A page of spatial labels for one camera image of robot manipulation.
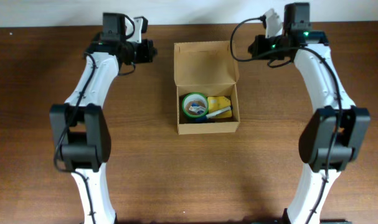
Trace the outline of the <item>blue white marker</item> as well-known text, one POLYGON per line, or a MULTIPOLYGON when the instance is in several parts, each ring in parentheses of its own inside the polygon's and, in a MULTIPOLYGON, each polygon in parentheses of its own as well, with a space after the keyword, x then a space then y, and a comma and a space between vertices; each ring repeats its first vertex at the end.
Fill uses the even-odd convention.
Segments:
POLYGON ((231 110, 232 110, 232 107, 231 107, 231 106, 227 106, 227 107, 225 107, 225 108, 222 108, 222 109, 220 109, 220 110, 217 110, 217 111, 215 111, 215 112, 212 112, 212 113, 207 114, 207 115, 206 115, 206 118, 207 118, 207 119, 211 119, 211 118, 213 118, 213 117, 215 117, 215 116, 218 116, 218 115, 220 115, 220 114, 222 114, 222 113, 225 113, 225 112, 227 112, 227 111, 231 111, 231 110))

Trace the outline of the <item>blue white staples box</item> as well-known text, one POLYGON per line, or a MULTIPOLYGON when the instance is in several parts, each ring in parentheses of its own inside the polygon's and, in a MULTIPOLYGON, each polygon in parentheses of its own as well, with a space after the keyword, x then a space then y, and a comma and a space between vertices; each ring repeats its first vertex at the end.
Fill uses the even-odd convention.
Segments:
POLYGON ((189 111, 194 115, 201 115, 206 112, 206 108, 204 106, 201 106, 193 102, 191 106, 189 107, 189 111))

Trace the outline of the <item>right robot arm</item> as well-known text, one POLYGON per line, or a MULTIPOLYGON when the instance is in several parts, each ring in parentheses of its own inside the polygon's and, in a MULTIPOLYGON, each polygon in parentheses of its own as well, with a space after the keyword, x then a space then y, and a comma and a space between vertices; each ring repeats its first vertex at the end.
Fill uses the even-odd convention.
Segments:
POLYGON ((371 122, 366 108, 346 93, 333 65, 326 34, 314 30, 307 2, 287 4, 284 16, 269 9, 260 20, 266 30, 248 47, 255 60, 287 58, 298 69, 311 100, 313 115, 298 142, 303 163, 293 200, 282 223, 321 223, 320 214, 334 182, 357 159, 371 122))

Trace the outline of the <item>green tape roll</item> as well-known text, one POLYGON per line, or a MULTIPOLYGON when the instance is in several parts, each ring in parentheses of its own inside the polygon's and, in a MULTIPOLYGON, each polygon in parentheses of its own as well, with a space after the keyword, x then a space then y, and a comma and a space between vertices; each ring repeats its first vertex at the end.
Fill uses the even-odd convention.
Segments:
POLYGON ((192 92, 187 94, 182 100, 182 110, 187 119, 196 119, 205 116, 209 112, 207 97, 203 93, 192 92), (195 102, 206 108, 206 112, 201 115, 194 115, 189 111, 191 104, 195 102))

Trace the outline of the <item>yellow sticky note pad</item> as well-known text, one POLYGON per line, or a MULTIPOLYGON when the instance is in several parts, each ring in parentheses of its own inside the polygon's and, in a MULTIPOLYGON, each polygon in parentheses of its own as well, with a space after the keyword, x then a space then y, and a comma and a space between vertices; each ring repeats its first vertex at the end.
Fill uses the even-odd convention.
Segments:
MULTIPOLYGON (((227 98, 226 96, 209 96, 207 98, 207 101, 209 104, 209 113, 213 113, 215 111, 221 110, 228 106, 232 106, 231 100, 227 98)), ((232 111, 230 110, 230 111, 226 111, 215 116, 214 119, 225 119, 225 118, 231 118, 231 117, 232 117, 232 111)))

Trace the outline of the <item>blue ballpoint pen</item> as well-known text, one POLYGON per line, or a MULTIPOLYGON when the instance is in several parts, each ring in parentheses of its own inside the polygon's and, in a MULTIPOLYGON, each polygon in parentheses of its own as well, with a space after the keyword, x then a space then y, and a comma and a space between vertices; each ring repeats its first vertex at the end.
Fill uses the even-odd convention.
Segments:
POLYGON ((202 116, 202 117, 196 118, 194 121, 196 123, 203 123, 203 122, 206 122, 207 120, 208 120, 207 116, 202 116))

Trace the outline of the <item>brown cardboard box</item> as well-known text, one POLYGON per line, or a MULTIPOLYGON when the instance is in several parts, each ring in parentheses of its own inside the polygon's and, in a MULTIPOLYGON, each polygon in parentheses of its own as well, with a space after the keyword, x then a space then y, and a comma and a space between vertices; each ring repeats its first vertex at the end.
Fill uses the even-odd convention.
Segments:
POLYGON ((174 44, 174 82, 177 103, 177 133, 234 133, 240 124, 237 81, 238 63, 230 53, 230 42, 182 42, 174 44), (184 98, 191 93, 224 96, 231 102, 230 118, 195 123, 184 112, 184 98))

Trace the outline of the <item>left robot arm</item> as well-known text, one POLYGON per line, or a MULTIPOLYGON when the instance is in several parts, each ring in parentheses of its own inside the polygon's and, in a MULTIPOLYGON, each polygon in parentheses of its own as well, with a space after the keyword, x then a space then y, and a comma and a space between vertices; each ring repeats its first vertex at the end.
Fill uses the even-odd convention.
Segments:
POLYGON ((144 39, 148 20, 120 13, 103 13, 102 31, 85 49, 85 68, 72 94, 50 107, 49 117, 57 171, 76 182, 84 223, 117 223, 106 180, 111 136, 103 105, 123 65, 151 63, 157 54, 153 41, 144 39))

